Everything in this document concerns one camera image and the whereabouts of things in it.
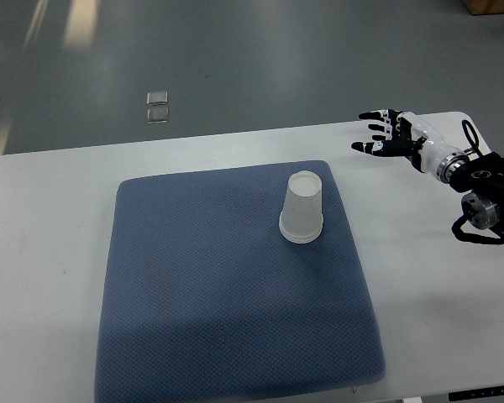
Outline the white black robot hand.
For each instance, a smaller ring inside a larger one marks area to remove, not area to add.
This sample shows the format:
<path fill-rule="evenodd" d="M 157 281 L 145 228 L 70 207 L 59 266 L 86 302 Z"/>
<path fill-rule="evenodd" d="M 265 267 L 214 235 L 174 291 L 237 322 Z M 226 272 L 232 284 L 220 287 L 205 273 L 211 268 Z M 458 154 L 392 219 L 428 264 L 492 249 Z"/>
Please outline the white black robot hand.
<path fill-rule="evenodd" d="M 422 173 L 441 175 L 441 169 L 463 152 L 446 143 L 430 123 L 412 112 L 381 109 L 361 113 L 375 133 L 369 142 L 354 142 L 351 149 L 376 157 L 405 157 Z"/>

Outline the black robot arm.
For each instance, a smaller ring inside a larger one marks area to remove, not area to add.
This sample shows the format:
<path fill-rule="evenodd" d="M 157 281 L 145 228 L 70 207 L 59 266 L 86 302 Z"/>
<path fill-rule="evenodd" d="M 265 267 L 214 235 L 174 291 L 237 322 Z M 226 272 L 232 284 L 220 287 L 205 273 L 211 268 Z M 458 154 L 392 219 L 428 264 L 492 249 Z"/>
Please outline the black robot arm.
<path fill-rule="evenodd" d="M 466 243 L 504 244 L 504 158 L 495 152 L 463 163 L 449 177 L 463 195 L 462 215 L 452 225 L 456 239 Z"/>

